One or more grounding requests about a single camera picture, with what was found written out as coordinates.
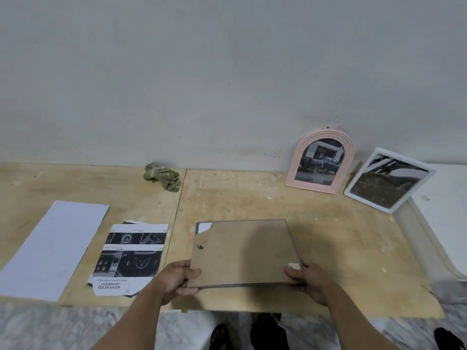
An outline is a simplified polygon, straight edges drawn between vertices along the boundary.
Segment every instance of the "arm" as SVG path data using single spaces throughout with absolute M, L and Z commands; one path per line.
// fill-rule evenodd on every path
M 189 266 L 190 260 L 167 264 L 92 349 L 153 350 L 161 305 L 166 305 L 176 295 L 195 295 L 199 292 L 197 288 L 184 287 L 186 279 L 201 274 L 201 269 L 193 270 Z
M 399 349 L 373 328 L 349 295 L 319 265 L 310 263 L 301 270 L 287 267 L 285 272 L 307 283 L 297 291 L 305 292 L 312 300 L 329 308 L 342 350 Z

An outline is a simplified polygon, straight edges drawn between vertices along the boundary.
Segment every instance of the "picture frame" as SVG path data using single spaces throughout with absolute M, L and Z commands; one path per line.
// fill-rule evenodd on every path
M 285 186 L 336 194 L 355 155 L 352 141 L 337 129 L 318 129 L 297 144 Z
M 436 170 L 429 165 L 377 147 L 344 190 L 344 195 L 392 214 Z

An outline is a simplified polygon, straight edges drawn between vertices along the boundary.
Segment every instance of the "hand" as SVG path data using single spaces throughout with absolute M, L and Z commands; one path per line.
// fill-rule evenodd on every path
M 307 283 L 306 286 L 294 286 L 293 289 L 307 294 L 316 303 L 327 306 L 324 288 L 336 283 L 318 264 L 303 262 L 303 265 L 305 268 L 301 270 L 292 269 L 290 266 L 285 268 L 285 273 L 291 278 L 304 280 Z
M 190 269 L 190 259 L 180 260 L 167 264 L 166 267 L 152 280 L 164 292 L 162 305 L 172 301 L 177 295 L 195 295 L 198 288 L 187 288 L 188 279 L 195 278 L 201 274 L 201 269 Z

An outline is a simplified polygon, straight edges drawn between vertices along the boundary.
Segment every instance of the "marble floor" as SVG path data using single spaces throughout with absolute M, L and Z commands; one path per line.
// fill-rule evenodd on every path
M 437 350 L 433 331 L 444 327 L 467 344 L 467 303 L 440 299 L 447 318 L 370 319 L 371 323 L 403 350 Z M 0 350 L 88 349 L 110 329 L 125 308 L 57 307 L 46 304 L 0 303 Z M 160 316 L 156 349 L 207 349 L 213 328 L 226 323 L 235 349 L 252 349 L 247 312 L 189 311 Z M 329 319 L 316 316 L 282 316 L 291 349 L 340 349 Z

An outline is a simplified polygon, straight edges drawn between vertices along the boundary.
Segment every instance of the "green cloth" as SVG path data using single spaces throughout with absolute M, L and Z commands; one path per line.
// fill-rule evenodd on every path
M 155 162 L 149 163 L 144 167 L 145 173 L 143 178 L 151 182 L 161 182 L 162 187 L 165 190 L 178 192 L 178 189 L 182 185 L 178 172 L 172 171 L 164 166 L 161 166 Z

